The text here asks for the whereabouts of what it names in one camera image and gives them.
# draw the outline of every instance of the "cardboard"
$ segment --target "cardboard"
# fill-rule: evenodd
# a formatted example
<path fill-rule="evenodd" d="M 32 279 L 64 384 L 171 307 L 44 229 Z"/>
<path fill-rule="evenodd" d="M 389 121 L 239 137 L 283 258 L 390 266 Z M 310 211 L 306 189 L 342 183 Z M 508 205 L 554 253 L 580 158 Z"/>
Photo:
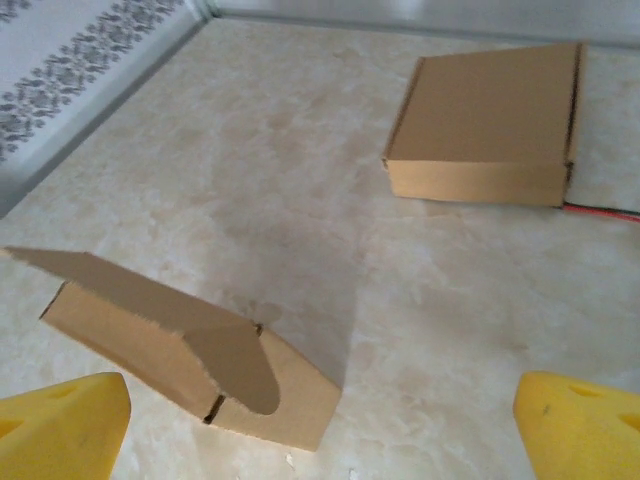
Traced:
<path fill-rule="evenodd" d="M 585 56 L 561 44 L 419 59 L 383 156 L 393 193 L 562 205 Z"/>
<path fill-rule="evenodd" d="M 273 332 L 90 253 L 4 252 L 67 280 L 45 322 L 205 423 L 317 449 L 341 391 Z"/>

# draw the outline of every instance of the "red wire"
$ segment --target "red wire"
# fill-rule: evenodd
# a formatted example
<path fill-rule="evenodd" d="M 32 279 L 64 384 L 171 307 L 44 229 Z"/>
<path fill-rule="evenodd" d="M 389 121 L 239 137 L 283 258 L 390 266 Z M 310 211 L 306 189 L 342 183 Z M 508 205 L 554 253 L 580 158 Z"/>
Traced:
<path fill-rule="evenodd" d="M 572 205 L 565 205 L 563 210 L 577 213 L 589 213 L 591 215 L 601 215 L 603 217 L 617 218 L 619 220 L 627 220 L 628 222 L 640 223 L 640 217 L 634 217 L 633 215 L 625 215 L 622 213 L 608 212 L 606 210 L 598 210 L 597 208 L 587 207 L 574 207 Z"/>

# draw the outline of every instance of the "floor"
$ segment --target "floor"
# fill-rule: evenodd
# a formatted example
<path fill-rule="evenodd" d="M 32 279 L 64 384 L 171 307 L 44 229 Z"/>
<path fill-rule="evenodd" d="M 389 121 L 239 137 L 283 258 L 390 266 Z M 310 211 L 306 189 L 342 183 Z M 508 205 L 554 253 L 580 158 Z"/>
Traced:
<path fill-rule="evenodd" d="M 380 153 L 419 55 L 503 48 L 213 21 L 2 220 L 263 322 L 344 388 L 318 452 L 207 427 L 125 373 L 114 479 L 533 479 L 511 411 L 546 369 L 640 392 L 640 229 L 394 198 Z M 640 206 L 640 58 L 589 53 L 569 198 Z M 0 263 L 0 397 L 120 370 Z"/>

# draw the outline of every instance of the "white wall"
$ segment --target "white wall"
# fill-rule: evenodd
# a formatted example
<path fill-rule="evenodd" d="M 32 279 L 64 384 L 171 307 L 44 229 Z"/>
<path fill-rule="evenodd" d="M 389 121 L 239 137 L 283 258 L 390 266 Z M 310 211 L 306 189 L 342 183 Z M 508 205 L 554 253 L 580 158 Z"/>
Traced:
<path fill-rule="evenodd" d="M 223 13 L 640 46 L 640 0 L 215 1 Z"/>

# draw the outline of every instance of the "box lid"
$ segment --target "box lid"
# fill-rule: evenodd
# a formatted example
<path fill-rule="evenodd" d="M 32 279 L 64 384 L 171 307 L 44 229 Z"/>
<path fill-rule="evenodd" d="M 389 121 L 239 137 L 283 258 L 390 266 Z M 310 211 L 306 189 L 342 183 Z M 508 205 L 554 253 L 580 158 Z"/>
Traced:
<path fill-rule="evenodd" d="M 180 338 L 204 367 L 205 379 L 214 383 L 220 394 L 262 415 L 270 415 L 278 408 L 278 382 L 251 321 L 90 253 L 16 247 L 6 247 L 4 252 L 146 320 L 139 327 L 127 326 L 125 335 L 142 335 L 153 342 L 153 332 L 149 330 L 153 325 L 172 338 Z M 105 338 L 112 335 L 110 330 L 101 332 L 100 343 L 106 350 L 116 344 L 122 348 L 122 336 L 113 333 L 110 339 Z M 173 348 L 172 342 L 158 343 L 157 347 Z M 130 351 L 124 356 L 135 358 L 136 354 Z"/>
<path fill-rule="evenodd" d="M 580 44 L 422 58 L 385 160 L 570 162 Z"/>

